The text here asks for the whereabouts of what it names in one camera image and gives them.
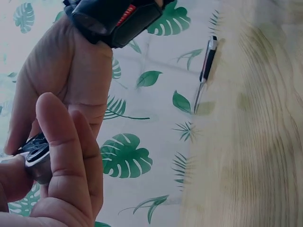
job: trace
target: wooden surface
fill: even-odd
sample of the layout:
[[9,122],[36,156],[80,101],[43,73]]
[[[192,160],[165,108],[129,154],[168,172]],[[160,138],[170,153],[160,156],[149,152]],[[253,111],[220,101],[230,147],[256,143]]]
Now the wooden surface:
[[303,0],[226,0],[220,17],[179,226],[302,227]]

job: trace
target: monstera leaf print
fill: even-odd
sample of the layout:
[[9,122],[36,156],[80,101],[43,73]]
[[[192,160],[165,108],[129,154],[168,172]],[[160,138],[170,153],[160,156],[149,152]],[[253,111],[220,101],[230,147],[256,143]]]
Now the monstera leaf print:
[[118,134],[100,148],[104,173],[111,177],[136,178],[150,171],[149,151],[138,148],[140,139],[133,134]]
[[154,35],[177,35],[189,28],[190,18],[184,7],[176,8],[177,0],[166,6],[163,15],[147,28]]
[[95,227],[111,227],[110,225],[108,224],[105,224],[103,222],[95,222]]
[[9,203],[10,213],[19,214],[28,217],[33,206],[40,199],[40,186],[35,184],[31,191],[22,200]]
[[35,14],[31,3],[23,3],[17,7],[14,13],[16,26],[20,26],[22,33],[27,33],[34,25]]

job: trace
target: finger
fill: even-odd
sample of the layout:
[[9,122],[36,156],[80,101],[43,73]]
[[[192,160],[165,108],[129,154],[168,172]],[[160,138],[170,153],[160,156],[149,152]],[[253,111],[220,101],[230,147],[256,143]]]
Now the finger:
[[86,119],[89,119],[89,126],[92,130],[94,139],[97,138],[101,124],[103,122],[104,114],[106,111],[107,105],[85,105],[85,104],[74,104],[69,105],[69,112],[72,113],[74,111],[81,112]]
[[75,123],[83,152],[93,217],[96,218],[103,205],[102,157],[99,146],[85,117],[78,111],[72,112],[71,116]]
[[64,102],[69,105],[70,113],[79,110],[84,114],[96,138],[107,107],[113,53],[104,43],[93,45],[77,31],[74,34],[75,54],[69,77],[69,91]]
[[17,79],[9,136],[5,147],[13,154],[28,139],[36,117],[36,102],[44,92],[60,93],[72,61],[70,23],[60,20],[46,32],[26,59]]
[[71,204],[90,218],[92,211],[82,150],[71,116],[51,93],[39,97],[36,114],[50,145],[53,177],[48,196]]
[[41,132],[41,128],[37,119],[35,119],[32,123],[32,130],[30,131],[29,138],[39,134]]
[[7,202],[24,198],[33,186],[33,179],[26,173],[24,162],[22,156],[17,156],[10,163],[0,164],[0,184]]
[[32,128],[32,122],[36,117],[35,105],[38,95],[24,76],[25,73],[26,70],[22,69],[16,85],[9,122],[9,136],[4,148],[5,153],[9,155],[14,154],[26,142]]

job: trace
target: silver metal part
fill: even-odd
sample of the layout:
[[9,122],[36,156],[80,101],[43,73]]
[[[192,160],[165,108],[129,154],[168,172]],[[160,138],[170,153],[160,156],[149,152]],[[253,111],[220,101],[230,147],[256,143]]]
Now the silver metal part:
[[39,184],[48,184],[53,176],[49,151],[33,162],[26,160],[25,169]]

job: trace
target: leaf pattern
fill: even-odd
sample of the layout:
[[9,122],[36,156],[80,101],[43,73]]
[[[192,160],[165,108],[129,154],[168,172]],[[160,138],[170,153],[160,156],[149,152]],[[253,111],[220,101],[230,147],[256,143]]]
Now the leaf pattern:
[[31,3],[23,3],[14,13],[15,25],[20,27],[22,33],[27,33],[34,25],[35,14]]
[[218,30],[218,26],[221,24],[222,22],[222,17],[219,16],[220,12],[215,10],[214,13],[212,13],[212,16],[209,18],[209,23],[210,26],[208,27],[210,29],[210,33],[211,34],[216,34]]
[[130,47],[132,47],[133,50],[136,51],[137,53],[142,54],[142,51],[141,51],[141,49],[140,49],[138,43],[137,43],[135,40],[130,41],[130,42],[128,43],[128,45],[129,45]]
[[160,197],[156,197],[156,198],[151,198],[148,200],[145,200],[143,202],[141,202],[133,211],[133,214],[135,214],[135,212],[140,209],[140,208],[144,208],[145,204],[147,203],[151,203],[149,207],[149,210],[147,212],[147,220],[148,223],[151,224],[152,223],[152,214],[154,213],[154,211],[156,210],[156,208],[161,205],[162,203],[164,203],[166,201],[166,199],[168,198],[169,195],[165,195],[165,196],[160,196]]
[[201,135],[201,130],[197,129],[191,122],[176,125],[178,128],[173,130],[181,132],[180,140],[184,139],[184,142],[187,141],[188,138],[193,142],[198,135]]
[[126,100],[123,99],[115,99],[115,97],[110,98],[108,96],[107,99],[107,109],[105,111],[104,120],[114,119],[117,117],[123,117],[133,120],[149,120],[149,117],[130,117],[125,116],[126,110]]
[[95,227],[111,227],[110,225],[108,224],[105,224],[103,222],[95,222]]
[[190,68],[190,64],[191,61],[196,57],[199,56],[202,53],[203,49],[197,49],[197,50],[193,50],[190,52],[187,52],[183,55],[181,55],[180,57],[177,58],[177,63],[181,60],[181,59],[187,59],[187,70],[189,70]]
[[121,68],[117,59],[113,58],[113,73],[112,79],[120,79],[121,78]]
[[177,35],[189,29],[191,19],[184,7],[176,8],[177,0],[166,6],[163,15],[147,28],[154,35]]
[[174,95],[172,97],[172,103],[179,110],[185,113],[189,113],[189,114],[191,113],[190,102],[183,95],[179,94],[177,91],[174,92]]
[[159,71],[148,71],[143,73],[137,80],[137,87],[149,87],[154,85],[160,74],[162,74],[162,72]]
[[56,16],[56,19],[55,19],[54,23],[55,23],[56,21],[58,21],[64,14],[65,14],[64,11],[59,12],[59,13],[57,14],[57,16]]
[[40,199],[40,186],[35,184],[25,198],[17,202],[9,203],[10,213],[19,214],[28,217],[33,206]]
[[152,159],[147,149],[138,148],[139,144],[139,137],[128,133],[107,140],[100,148],[104,173],[111,177],[137,178],[149,172]]

